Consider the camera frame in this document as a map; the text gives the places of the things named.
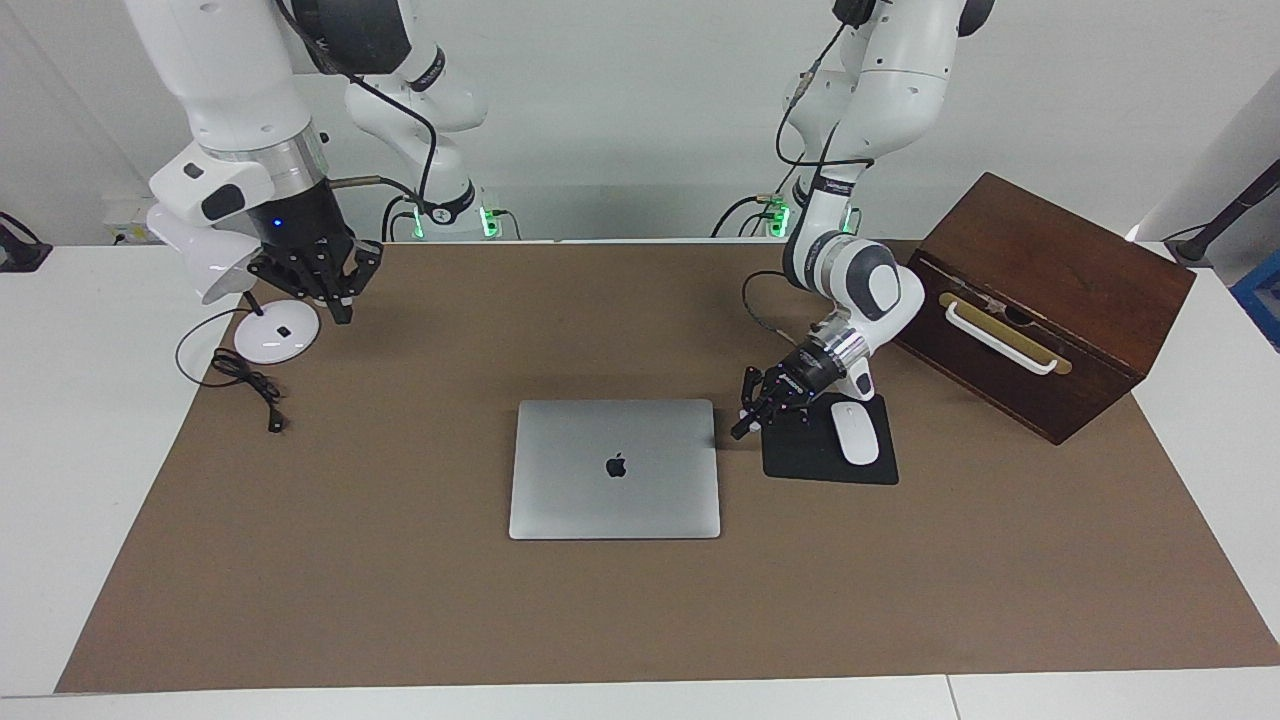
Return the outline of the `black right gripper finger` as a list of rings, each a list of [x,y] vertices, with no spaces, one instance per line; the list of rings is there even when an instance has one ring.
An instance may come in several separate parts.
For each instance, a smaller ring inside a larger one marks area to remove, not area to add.
[[[248,263],[248,272],[293,299],[316,301],[334,299],[323,278],[317,278],[301,260],[280,260],[270,255],[256,255]]]
[[[353,302],[370,279],[375,275],[383,260],[381,245],[355,245],[349,256],[349,269],[343,270],[335,291],[335,324],[349,324],[353,316]]]

